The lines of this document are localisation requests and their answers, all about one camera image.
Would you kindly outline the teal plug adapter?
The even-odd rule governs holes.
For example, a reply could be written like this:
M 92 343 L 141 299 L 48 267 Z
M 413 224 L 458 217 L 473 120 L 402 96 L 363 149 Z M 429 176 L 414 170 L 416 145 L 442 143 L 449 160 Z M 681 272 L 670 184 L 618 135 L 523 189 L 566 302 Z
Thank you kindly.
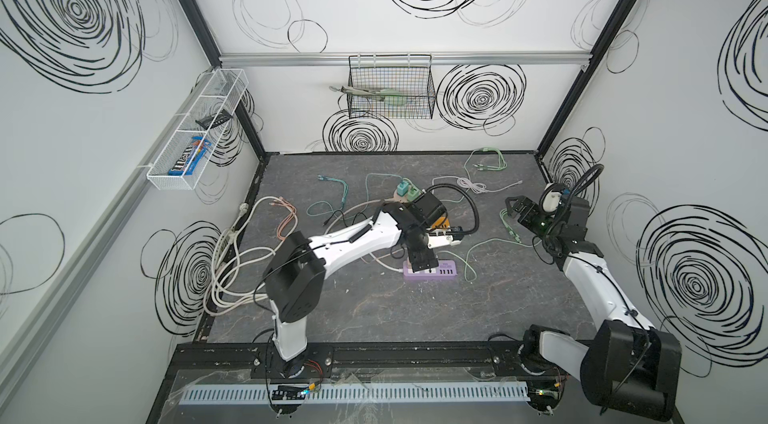
M 411 189 L 411 183 L 407 179 L 402 179 L 397 185 L 394 196 L 397 198 L 405 198 Z

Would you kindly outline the purple power strip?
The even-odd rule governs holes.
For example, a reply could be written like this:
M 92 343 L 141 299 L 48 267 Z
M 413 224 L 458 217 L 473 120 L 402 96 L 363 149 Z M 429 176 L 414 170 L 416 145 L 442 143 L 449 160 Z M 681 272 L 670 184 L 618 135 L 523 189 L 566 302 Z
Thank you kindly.
M 434 268 L 414 271 L 408 261 L 403 263 L 403 275 L 406 281 L 450 281 L 457 277 L 454 260 L 439 260 Z

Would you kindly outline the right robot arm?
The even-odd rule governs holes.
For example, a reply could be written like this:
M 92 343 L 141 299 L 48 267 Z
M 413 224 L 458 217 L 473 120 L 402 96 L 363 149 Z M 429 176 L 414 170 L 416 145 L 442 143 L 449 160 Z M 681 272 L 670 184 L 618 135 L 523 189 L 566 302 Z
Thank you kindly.
M 603 252 L 587 240 L 587 201 L 549 190 L 540 201 L 515 196 L 505 203 L 574 285 L 597 329 L 591 343 L 583 344 L 563 331 L 532 325 L 519 349 L 521 363 L 533 373 L 552 367 L 567 372 L 587 400 L 603 410 L 671 420 L 681 345 L 631 303 Z

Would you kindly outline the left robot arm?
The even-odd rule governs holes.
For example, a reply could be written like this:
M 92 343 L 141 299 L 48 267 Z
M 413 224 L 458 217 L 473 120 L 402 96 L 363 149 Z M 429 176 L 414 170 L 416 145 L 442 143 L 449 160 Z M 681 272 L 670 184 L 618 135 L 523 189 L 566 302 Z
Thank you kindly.
M 328 277 L 365 255 L 398 246 L 405 249 L 414 271 L 436 268 L 437 248 L 457 245 L 479 229 L 477 208 L 470 208 L 470 229 L 439 226 L 447 209 L 426 191 L 412 202 L 385 200 L 370 218 L 332 233 L 289 234 L 259 281 L 274 316 L 272 343 L 280 359 L 292 363 L 305 355 L 307 317 L 318 305 Z

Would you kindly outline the orange power strip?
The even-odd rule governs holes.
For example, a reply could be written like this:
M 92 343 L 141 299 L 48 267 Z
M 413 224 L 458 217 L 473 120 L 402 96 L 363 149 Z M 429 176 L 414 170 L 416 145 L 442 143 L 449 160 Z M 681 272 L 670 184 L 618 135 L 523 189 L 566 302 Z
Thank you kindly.
M 450 220 L 447 216 L 441 216 L 432 226 L 432 230 L 435 229 L 449 229 L 451 227 Z

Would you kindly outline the round pink power strip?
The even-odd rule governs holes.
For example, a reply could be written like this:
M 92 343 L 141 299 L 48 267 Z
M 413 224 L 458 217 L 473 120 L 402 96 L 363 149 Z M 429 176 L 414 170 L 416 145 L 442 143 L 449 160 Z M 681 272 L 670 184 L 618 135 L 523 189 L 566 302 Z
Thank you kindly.
M 407 190 L 400 192 L 396 190 L 393 194 L 393 199 L 398 202 L 413 202 L 421 194 L 421 190 L 418 188 L 410 187 Z

